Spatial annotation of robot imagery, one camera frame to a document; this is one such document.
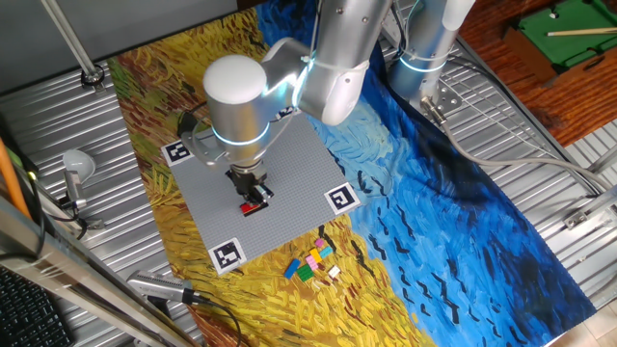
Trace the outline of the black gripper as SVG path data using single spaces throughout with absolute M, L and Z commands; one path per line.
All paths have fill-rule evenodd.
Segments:
M 274 193 L 263 184 L 267 179 L 267 170 L 261 164 L 250 168 L 231 166 L 226 176 L 245 202 L 266 203 L 274 196 Z

